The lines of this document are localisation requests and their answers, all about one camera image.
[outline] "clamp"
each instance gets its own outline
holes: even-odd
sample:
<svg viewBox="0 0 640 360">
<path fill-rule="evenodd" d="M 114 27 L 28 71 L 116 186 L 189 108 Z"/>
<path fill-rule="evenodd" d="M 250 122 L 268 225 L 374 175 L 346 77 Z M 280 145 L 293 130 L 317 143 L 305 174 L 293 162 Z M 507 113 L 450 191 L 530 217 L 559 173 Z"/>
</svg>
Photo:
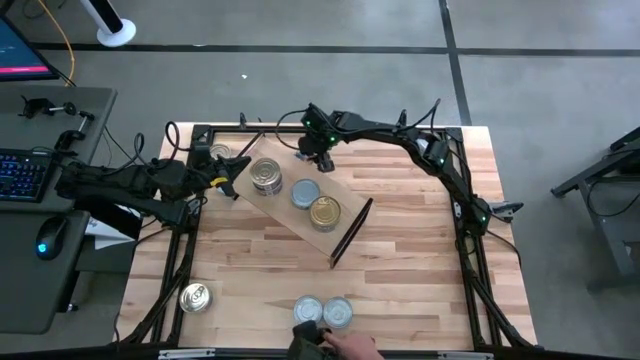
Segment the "clamp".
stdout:
<svg viewBox="0 0 640 360">
<path fill-rule="evenodd" d="M 513 214 L 522 209 L 524 203 L 502 201 L 497 203 L 489 203 L 491 215 L 506 223 L 511 223 Z"/>
</svg>

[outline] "desk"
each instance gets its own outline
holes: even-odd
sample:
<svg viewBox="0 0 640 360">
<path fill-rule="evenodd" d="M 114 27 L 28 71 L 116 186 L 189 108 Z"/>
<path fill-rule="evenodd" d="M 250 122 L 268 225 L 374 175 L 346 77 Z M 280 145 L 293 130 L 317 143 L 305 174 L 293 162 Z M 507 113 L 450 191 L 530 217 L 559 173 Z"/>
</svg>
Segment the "desk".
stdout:
<svg viewBox="0 0 640 360">
<path fill-rule="evenodd" d="M 179 124 L 185 139 L 181 146 L 188 146 L 192 126 Z M 488 129 L 467 127 L 463 134 L 475 191 L 489 201 L 502 200 Z M 250 136 L 220 133 L 216 142 L 237 152 Z M 298 136 L 283 138 L 293 142 Z M 165 139 L 161 155 L 170 150 Z M 336 170 L 328 175 L 375 201 L 375 210 L 334 270 L 328 269 L 324 254 L 246 201 L 207 192 L 210 201 L 200 221 L 191 281 L 205 283 L 215 303 L 205 313 L 185 315 L 180 346 L 287 348 L 293 305 L 299 296 L 312 294 L 323 301 L 350 299 L 354 319 L 338 332 L 371 334 L 380 349 L 472 349 L 451 205 L 442 184 L 393 145 L 340 144 L 332 158 Z M 145 229 L 141 236 L 156 229 Z M 492 222 L 490 229 L 512 241 L 508 225 Z M 118 321 L 123 336 L 158 296 L 169 238 L 165 233 L 137 248 Z M 535 343 L 516 255 L 490 236 L 484 244 L 496 302 Z M 175 296 L 163 336 L 174 306 Z M 486 314 L 483 307 L 479 313 Z M 486 316 L 481 321 L 489 339 Z"/>
<path fill-rule="evenodd" d="M 87 127 L 87 137 L 73 143 L 71 149 L 78 159 L 90 163 L 96 151 L 116 92 L 112 89 L 65 88 L 61 86 L 0 85 L 0 144 L 3 148 L 29 150 L 34 146 L 53 147 L 58 135 L 70 129 L 78 129 L 80 119 L 66 114 L 53 117 L 38 115 L 33 119 L 17 116 L 28 99 L 46 97 L 54 104 L 73 102 L 78 110 L 96 116 Z M 60 169 L 56 170 L 47 193 L 41 203 L 0 202 L 0 228 L 4 229 L 0 251 L 0 332 L 46 332 L 65 294 L 71 295 L 75 285 L 73 269 L 89 214 L 72 211 L 68 215 L 64 245 L 60 255 L 51 261 L 43 261 L 35 254 L 35 238 L 40 226 L 57 213 L 66 213 L 73 206 L 72 200 L 57 196 L 54 187 Z"/>
</svg>

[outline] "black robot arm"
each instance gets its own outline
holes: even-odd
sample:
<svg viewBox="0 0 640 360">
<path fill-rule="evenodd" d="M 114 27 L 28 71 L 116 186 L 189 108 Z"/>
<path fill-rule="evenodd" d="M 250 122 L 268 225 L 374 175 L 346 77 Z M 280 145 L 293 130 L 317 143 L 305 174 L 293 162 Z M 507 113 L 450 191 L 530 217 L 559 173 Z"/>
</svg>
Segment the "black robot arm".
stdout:
<svg viewBox="0 0 640 360">
<path fill-rule="evenodd" d="M 398 145 L 419 168 L 442 182 L 460 206 L 465 229 L 471 235 L 485 234 L 491 209 L 485 200 L 472 193 L 470 184 L 460 176 L 454 167 L 452 157 L 455 155 L 444 139 L 407 126 L 403 117 L 395 125 L 382 124 L 350 112 L 334 111 L 327 115 L 313 104 L 309 104 L 301 121 L 307 131 L 298 140 L 298 147 L 303 155 L 318 164 L 320 171 L 334 170 L 329 150 L 340 141 L 367 139 Z"/>
<path fill-rule="evenodd" d="M 187 198 L 212 187 L 235 196 L 233 180 L 251 162 L 248 156 L 214 159 L 208 146 L 191 151 L 194 161 L 189 166 L 173 159 L 156 160 L 153 166 L 129 165 L 117 169 L 72 162 L 64 166 L 56 191 L 61 197 L 76 200 L 76 209 L 84 207 L 103 222 L 118 223 L 114 219 L 118 217 L 115 205 L 122 205 L 154 215 L 165 225 L 180 226 L 188 214 L 202 205 Z M 103 211 L 105 207 L 110 207 L 108 215 Z"/>
</svg>

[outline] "keyboard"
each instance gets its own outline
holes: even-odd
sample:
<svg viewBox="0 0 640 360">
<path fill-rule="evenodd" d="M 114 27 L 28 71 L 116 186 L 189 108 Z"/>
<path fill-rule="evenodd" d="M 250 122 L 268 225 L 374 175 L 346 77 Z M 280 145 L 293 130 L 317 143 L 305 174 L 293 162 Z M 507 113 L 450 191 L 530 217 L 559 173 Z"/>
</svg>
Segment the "keyboard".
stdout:
<svg viewBox="0 0 640 360">
<path fill-rule="evenodd" d="M 48 152 L 0 149 L 0 201 L 42 201 L 54 168 Z"/>
</svg>

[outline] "wooden table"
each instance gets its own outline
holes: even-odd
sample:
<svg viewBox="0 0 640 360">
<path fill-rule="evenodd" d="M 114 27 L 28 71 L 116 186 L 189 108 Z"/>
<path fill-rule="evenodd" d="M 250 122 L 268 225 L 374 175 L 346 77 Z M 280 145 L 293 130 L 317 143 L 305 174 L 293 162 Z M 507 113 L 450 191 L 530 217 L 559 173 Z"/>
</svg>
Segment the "wooden table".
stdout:
<svg viewBox="0 0 640 360">
<path fill-rule="evenodd" d="M 181 146 L 186 147 L 193 124 L 179 126 Z M 488 128 L 465 127 L 463 134 L 474 191 L 488 201 L 502 200 Z M 294 142 L 298 136 L 283 138 Z M 237 153 L 249 138 L 218 134 L 216 142 Z M 170 151 L 165 139 L 161 155 Z M 348 298 L 354 318 L 339 332 L 368 333 L 380 349 L 472 349 L 444 187 L 397 146 L 361 140 L 340 144 L 331 155 L 336 170 L 329 176 L 375 201 L 375 211 L 334 270 L 328 269 L 326 255 L 246 201 L 207 192 L 191 281 L 205 283 L 214 292 L 214 305 L 205 313 L 185 315 L 180 346 L 287 348 L 293 305 L 298 297 L 312 294 L 323 301 Z M 492 221 L 490 229 L 512 241 L 508 225 Z M 150 226 L 141 236 L 155 230 Z M 166 232 L 137 248 L 118 321 L 122 336 L 134 329 L 158 296 L 169 238 Z M 496 302 L 523 337 L 535 343 L 516 255 L 490 235 L 484 244 Z M 174 306 L 175 296 L 163 337 Z M 488 340 L 483 307 L 479 313 Z"/>
</svg>

